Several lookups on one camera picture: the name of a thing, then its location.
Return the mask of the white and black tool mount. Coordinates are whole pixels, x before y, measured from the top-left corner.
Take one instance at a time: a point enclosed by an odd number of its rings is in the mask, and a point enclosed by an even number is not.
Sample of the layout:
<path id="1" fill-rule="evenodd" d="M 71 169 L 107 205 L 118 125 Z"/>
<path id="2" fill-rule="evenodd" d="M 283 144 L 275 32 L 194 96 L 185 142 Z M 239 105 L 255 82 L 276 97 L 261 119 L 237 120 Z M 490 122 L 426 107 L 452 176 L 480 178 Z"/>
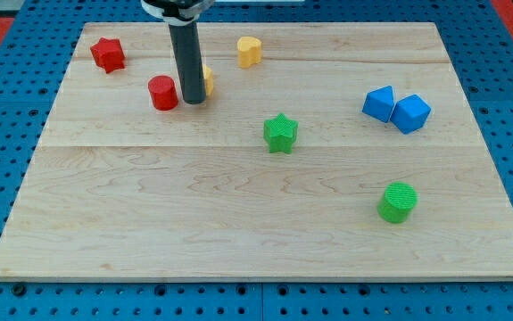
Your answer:
<path id="1" fill-rule="evenodd" d="M 199 19 L 215 0 L 141 0 L 143 9 L 171 26 L 185 26 Z"/>

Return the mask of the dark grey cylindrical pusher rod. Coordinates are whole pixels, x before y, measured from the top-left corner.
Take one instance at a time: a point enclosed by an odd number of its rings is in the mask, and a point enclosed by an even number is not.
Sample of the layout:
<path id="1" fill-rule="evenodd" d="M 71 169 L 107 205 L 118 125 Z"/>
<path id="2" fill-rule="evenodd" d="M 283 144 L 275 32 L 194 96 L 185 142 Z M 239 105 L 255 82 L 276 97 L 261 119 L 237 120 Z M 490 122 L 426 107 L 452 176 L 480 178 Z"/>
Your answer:
<path id="1" fill-rule="evenodd" d="M 184 26 L 169 25 L 169 29 L 182 97 L 188 104 L 203 103 L 206 90 L 196 22 Z"/>

